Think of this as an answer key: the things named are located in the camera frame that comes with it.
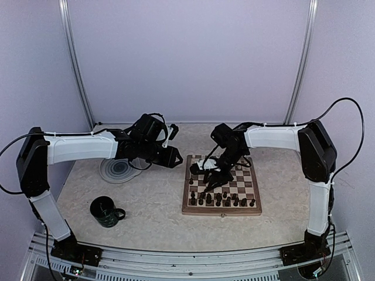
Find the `dark bishop piece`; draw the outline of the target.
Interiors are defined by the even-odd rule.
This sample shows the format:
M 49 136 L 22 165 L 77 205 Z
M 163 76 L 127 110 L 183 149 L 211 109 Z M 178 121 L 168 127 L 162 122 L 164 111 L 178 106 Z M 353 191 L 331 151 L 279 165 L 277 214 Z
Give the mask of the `dark bishop piece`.
M 238 202 L 239 202 L 239 198 L 238 198 L 237 194 L 233 194 L 232 199 L 233 199 L 233 206 L 237 207 Z

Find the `dark queen piece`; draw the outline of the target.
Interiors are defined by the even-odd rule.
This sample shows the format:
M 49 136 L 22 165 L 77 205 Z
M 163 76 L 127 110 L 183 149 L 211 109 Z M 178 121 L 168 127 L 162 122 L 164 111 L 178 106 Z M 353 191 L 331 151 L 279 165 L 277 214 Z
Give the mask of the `dark queen piece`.
M 212 196 L 210 193 L 207 193 L 206 195 L 206 204 L 211 204 L 212 202 Z

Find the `dark king piece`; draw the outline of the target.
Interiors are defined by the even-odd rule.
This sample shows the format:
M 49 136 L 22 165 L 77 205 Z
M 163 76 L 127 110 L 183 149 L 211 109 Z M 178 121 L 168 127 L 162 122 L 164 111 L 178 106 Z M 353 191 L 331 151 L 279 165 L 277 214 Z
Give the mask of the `dark king piece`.
M 227 197 L 224 203 L 225 207 L 230 207 L 231 206 L 231 197 Z

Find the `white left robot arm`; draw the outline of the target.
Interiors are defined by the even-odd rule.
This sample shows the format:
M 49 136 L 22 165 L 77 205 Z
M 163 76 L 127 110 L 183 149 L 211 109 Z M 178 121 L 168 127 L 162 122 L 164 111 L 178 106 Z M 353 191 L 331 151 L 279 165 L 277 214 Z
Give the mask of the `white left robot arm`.
M 173 169 L 182 163 L 178 148 L 169 144 L 179 127 L 161 114 L 143 114 L 131 126 L 85 133 L 45 132 L 36 126 L 23 136 L 16 159 L 19 184 L 35 216 L 59 242 L 59 251 L 74 261 L 82 254 L 73 231 L 50 191 L 49 167 L 62 163 L 104 159 L 141 159 L 148 165 Z

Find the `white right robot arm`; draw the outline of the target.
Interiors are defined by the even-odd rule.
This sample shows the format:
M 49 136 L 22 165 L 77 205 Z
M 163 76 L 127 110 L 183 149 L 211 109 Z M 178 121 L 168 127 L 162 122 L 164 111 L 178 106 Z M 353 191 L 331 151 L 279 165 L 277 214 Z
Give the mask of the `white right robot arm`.
M 320 121 L 305 125 L 243 122 L 234 128 L 222 123 L 214 128 L 210 137 L 224 151 L 219 157 L 206 156 L 198 165 L 206 174 L 208 190 L 231 181 L 230 170 L 252 149 L 294 152 L 309 189 L 309 218 L 299 253 L 304 259 L 311 260 L 327 248 L 335 200 L 333 177 L 338 153 Z

